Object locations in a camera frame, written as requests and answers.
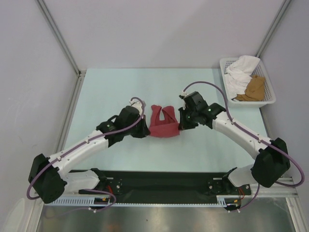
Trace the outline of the red tank top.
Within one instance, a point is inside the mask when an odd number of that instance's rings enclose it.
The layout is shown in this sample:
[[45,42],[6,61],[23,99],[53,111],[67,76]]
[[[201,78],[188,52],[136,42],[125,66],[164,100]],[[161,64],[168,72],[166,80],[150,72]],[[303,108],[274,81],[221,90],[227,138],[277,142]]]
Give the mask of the red tank top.
[[152,137],[171,138],[180,135],[179,123],[173,106],[162,108],[159,105],[152,105],[151,109],[149,131]]

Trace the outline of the tan tank top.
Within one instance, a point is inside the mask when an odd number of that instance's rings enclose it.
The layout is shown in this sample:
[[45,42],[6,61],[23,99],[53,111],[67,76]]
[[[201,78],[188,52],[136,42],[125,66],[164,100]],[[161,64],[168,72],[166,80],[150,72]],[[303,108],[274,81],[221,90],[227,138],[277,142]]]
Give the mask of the tan tank top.
[[235,99],[241,102],[261,102],[265,96],[265,81],[264,77],[253,75],[244,94],[237,94]]

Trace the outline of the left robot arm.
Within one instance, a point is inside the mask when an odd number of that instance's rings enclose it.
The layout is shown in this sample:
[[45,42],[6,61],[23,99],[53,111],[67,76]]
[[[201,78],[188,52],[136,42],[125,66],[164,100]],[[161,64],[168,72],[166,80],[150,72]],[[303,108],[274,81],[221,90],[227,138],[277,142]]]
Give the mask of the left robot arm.
[[32,163],[26,196],[33,189],[37,198],[52,203],[65,192],[108,194],[107,178],[102,171],[91,168],[83,172],[72,169],[95,153],[118,143],[126,136],[145,138],[150,134],[144,119],[144,107],[126,106],[118,115],[101,122],[86,138],[72,147],[46,157],[37,155]]

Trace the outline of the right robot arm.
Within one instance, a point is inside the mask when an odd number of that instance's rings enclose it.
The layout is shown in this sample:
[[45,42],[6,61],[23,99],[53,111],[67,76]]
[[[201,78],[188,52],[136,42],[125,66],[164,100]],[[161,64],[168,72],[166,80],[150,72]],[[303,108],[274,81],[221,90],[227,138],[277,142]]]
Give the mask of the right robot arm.
[[259,137],[257,133],[235,121],[221,105],[207,104],[197,91],[183,93],[179,97],[184,101],[179,108],[181,131],[194,129],[199,125],[207,126],[230,138],[254,160],[252,165],[235,167],[225,174],[223,189],[226,193],[234,194],[241,186],[254,183],[269,188],[289,170],[290,160],[279,152],[279,149],[287,150],[282,139]]

